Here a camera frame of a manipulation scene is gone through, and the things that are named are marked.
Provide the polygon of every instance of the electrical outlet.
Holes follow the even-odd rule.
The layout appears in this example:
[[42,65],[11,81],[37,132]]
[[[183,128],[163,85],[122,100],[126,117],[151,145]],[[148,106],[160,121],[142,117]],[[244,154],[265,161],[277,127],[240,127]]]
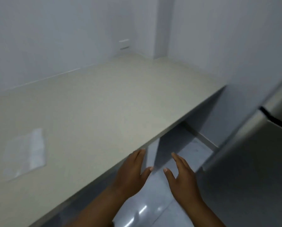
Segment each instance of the electrical outlet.
[[125,39],[125,40],[119,41],[119,46],[120,46],[120,50],[128,49],[130,47],[130,40]]

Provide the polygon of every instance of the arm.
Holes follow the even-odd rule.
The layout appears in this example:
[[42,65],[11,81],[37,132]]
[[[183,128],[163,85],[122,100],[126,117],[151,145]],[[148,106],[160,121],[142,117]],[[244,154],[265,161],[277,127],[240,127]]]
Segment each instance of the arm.
[[165,168],[164,173],[169,183],[170,190],[185,210],[195,227],[226,227],[203,201],[195,173],[184,158],[172,153],[177,164],[179,175],[175,178],[172,172]]
[[145,150],[128,156],[120,167],[114,183],[96,197],[68,227],[107,227],[124,202],[138,193],[153,170],[148,167],[141,174]]

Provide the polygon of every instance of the forearm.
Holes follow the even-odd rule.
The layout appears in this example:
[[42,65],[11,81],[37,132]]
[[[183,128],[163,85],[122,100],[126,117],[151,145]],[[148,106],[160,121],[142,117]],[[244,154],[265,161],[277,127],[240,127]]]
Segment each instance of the forearm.
[[194,227],[226,227],[202,199],[183,208]]
[[124,196],[112,187],[96,197],[68,227],[107,227],[125,202]]

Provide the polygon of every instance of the skirting board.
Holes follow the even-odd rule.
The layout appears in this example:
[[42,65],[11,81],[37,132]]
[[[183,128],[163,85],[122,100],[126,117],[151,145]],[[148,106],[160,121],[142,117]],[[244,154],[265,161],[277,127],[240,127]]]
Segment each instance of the skirting board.
[[204,135],[200,134],[195,129],[193,129],[191,126],[189,126],[187,122],[183,121],[181,124],[186,130],[188,130],[193,136],[199,139],[202,143],[204,143],[212,151],[218,150],[218,146],[216,146],[213,142],[207,139]]

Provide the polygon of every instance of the beige countertop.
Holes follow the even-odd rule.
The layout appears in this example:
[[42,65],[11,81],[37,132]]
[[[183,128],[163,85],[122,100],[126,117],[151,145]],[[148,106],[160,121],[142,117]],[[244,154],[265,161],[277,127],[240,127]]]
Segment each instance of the beige countertop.
[[168,58],[130,54],[0,96],[0,162],[8,140],[35,128],[47,154],[46,166],[0,182],[0,226],[31,225],[223,86]]

